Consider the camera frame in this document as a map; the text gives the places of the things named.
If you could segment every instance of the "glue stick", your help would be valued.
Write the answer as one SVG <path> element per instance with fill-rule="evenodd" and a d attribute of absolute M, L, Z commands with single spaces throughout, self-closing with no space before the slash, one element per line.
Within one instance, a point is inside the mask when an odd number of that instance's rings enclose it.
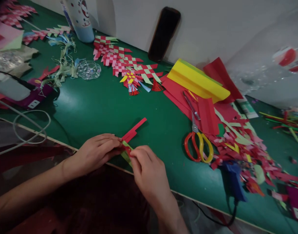
<path fill-rule="evenodd" d="M 237 99 L 237 103 L 241 106 L 242 110 L 244 111 L 246 117 L 248 119 L 257 118 L 258 114 L 255 112 L 251 104 L 248 102 L 248 100 L 243 95 L 243 99 Z"/>

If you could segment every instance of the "glue gun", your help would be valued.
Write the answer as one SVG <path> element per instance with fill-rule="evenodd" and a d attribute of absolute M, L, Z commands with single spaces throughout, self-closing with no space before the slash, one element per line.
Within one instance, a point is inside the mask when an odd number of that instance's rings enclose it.
<path fill-rule="evenodd" d="M 239 164 L 235 161 L 224 161 L 222 167 L 229 174 L 231 190 L 235 199 L 238 201 L 247 202 L 247 198 L 244 194 L 242 183 L 240 181 L 241 168 Z"/>

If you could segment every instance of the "white cable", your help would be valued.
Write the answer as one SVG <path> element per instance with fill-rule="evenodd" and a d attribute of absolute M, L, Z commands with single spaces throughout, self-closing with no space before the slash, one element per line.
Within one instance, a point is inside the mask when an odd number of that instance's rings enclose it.
<path fill-rule="evenodd" d="M 51 117 L 49 116 L 49 114 L 48 114 L 47 112 L 45 112 L 45 111 L 41 111 L 41 110 L 29 110 L 29 111 L 26 111 L 26 112 L 21 113 L 21 112 L 19 112 L 18 110 L 16 110 L 15 108 L 11 107 L 10 105 L 6 104 L 5 102 L 3 102 L 3 101 L 1 101 L 1 100 L 0 100 L 0 103 L 1 103 L 2 105 L 4 105 L 4 106 L 8 107 L 9 109 L 11 109 L 12 111 L 14 111 L 14 112 L 16 112 L 16 113 L 18 114 L 18 116 L 16 116 L 16 118 L 15 118 L 14 121 L 13 121 L 13 129 L 14 129 L 14 131 L 15 131 L 15 135 L 16 135 L 21 141 L 23 141 L 23 142 L 20 143 L 19 145 L 16 145 L 16 146 L 14 146 L 14 147 L 12 147 L 12 148 L 9 148 L 9 149 L 7 149 L 7 150 L 5 150 L 5 151 L 0 152 L 0 155 L 1 155 L 1 154 L 4 154 L 4 153 L 7 153 L 7 152 L 9 152 L 9 151 L 11 151 L 11 150 L 14 150 L 14 149 L 16 149 L 16 148 L 18 148 L 18 147 L 20 147 L 20 146 L 23 146 L 24 144 L 27 144 L 27 143 L 28 143 L 28 144 L 40 144 L 40 143 L 43 143 L 43 142 L 47 139 L 47 133 L 46 133 L 45 129 L 46 129 L 46 128 L 50 125 L 50 123 L 51 123 Z M 48 124 L 47 124 L 44 128 L 42 128 L 41 126 L 39 126 L 36 122 L 34 122 L 32 119 L 30 119 L 29 117 L 27 117 L 27 116 L 25 115 L 25 113 L 29 113 L 29 112 L 33 112 L 33 111 L 44 112 L 44 113 L 47 115 L 47 117 L 48 117 Z M 17 131 L 16 131 L 16 121 L 17 121 L 17 119 L 18 119 L 20 116 L 22 116 L 22 117 L 24 117 L 25 119 L 29 120 L 32 124 L 34 124 L 34 125 L 37 126 L 39 129 L 41 129 L 41 131 L 39 131 L 38 133 L 36 133 L 36 134 L 35 134 L 33 137 L 31 137 L 29 140 L 24 140 L 24 139 L 22 139 L 22 138 L 18 135 L 18 133 L 17 133 Z M 40 142 L 30 142 L 30 141 L 32 141 L 34 138 L 36 138 L 38 135 L 40 135 L 42 132 L 43 132 L 44 135 L 45 135 L 44 140 L 42 140 L 42 141 L 40 141 Z"/>

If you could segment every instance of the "power cord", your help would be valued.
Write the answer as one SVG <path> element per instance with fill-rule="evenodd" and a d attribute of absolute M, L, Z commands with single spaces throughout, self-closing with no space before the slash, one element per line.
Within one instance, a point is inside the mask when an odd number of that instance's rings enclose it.
<path fill-rule="evenodd" d="M 2 105 L 4 105 L 4 106 L 8 107 L 9 109 L 11 109 L 12 111 L 14 111 L 14 112 L 16 112 L 16 113 L 18 114 L 18 115 L 16 116 L 16 118 L 14 119 L 14 121 L 13 121 L 13 129 L 14 129 L 15 135 L 18 137 L 18 139 L 20 139 L 21 141 L 23 141 L 22 143 L 20 143 L 20 144 L 14 146 L 14 147 L 12 147 L 12 148 L 9 148 L 9 149 L 7 149 L 7 150 L 5 150 L 5 151 L 0 152 L 0 155 L 1 155 L 1 154 L 4 154 L 4 153 L 7 153 L 7 152 L 9 152 L 9 151 L 11 151 L 11 150 L 14 150 L 14 149 L 16 149 L 16 148 L 18 148 L 18 147 L 20 147 L 20 146 L 23 146 L 24 144 L 40 144 L 40 143 L 43 143 L 43 142 L 47 139 L 47 133 L 46 133 L 45 129 L 47 129 L 47 127 L 50 125 L 50 123 L 51 123 L 51 121 L 52 121 L 52 120 L 51 120 L 51 117 L 49 116 L 49 114 L 48 114 L 47 112 L 45 112 L 45 111 L 41 111 L 41 110 L 29 110 L 29 111 L 25 111 L 25 112 L 21 113 L 21 112 L 19 112 L 18 110 L 16 110 L 15 108 L 11 107 L 10 105 L 6 104 L 5 102 L 3 102 L 3 101 L 1 101 L 1 100 L 0 100 L 0 103 L 1 103 Z M 47 115 L 47 117 L 48 117 L 48 124 L 47 124 L 44 128 L 42 128 L 41 126 L 39 126 L 36 122 L 34 122 L 32 119 L 30 119 L 29 117 L 27 117 L 27 116 L 25 115 L 26 113 L 31 113 L 31 112 L 36 112 L 36 111 L 44 112 L 44 113 Z M 24 139 L 22 139 L 22 138 L 18 135 L 18 133 L 17 133 L 17 131 L 16 131 L 16 121 L 18 120 L 19 117 L 23 117 L 23 118 L 29 120 L 32 124 L 34 124 L 36 127 L 38 127 L 39 129 L 41 129 L 41 131 L 37 132 L 37 133 L 36 133 L 33 137 L 31 137 L 29 140 L 24 140 Z M 43 139 L 42 141 L 40 141 L 40 142 L 31 142 L 33 139 L 35 139 L 37 136 L 39 136 L 42 132 L 43 132 L 44 135 L 45 135 L 45 136 L 44 136 L 44 139 Z"/>
<path fill-rule="evenodd" d="M 238 204 L 239 204 L 239 201 L 235 199 L 235 200 L 234 200 L 234 209 L 233 209 L 232 217 L 231 217 L 229 223 L 227 223 L 227 224 L 223 224 L 223 223 L 218 222 L 218 221 L 212 219 L 211 217 L 207 216 L 207 215 L 204 213 L 204 211 L 201 209 L 201 207 L 199 207 L 199 205 L 198 205 L 196 202 L 194 202 L 194 201 L 192 201 L 192 202 L 193 202 L 193 203 L 194 203 L 194 204 L 195 204 L 195 205 L 202 211 L 202 213 L 205 215 L 206 218 L 210 219 L 210 220 L 213 221 L 214 223 L 217 223 L 217 224 L 219 224 L 219 225 L 221 225 L 221 226 L 225 226 L 225 227 L 229 227 L 229 226 L 231 226 L 231 225 L 233 224 L 233 222 L 234 222 L 234 220 L 235 220 L 235 218 L 236 218 L 237 206 L 238 206 Z"/>

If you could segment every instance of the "black phone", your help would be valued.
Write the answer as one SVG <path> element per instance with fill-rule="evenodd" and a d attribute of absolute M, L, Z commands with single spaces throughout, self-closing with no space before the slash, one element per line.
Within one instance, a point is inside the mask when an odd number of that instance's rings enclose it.
<path fill-rule="evenodd" d="M 159 62 L 163 59 L 179 20 L 180 12 L 178 10 L 167 6 L 162 9 L 148 52 L 150 60 Z"/>

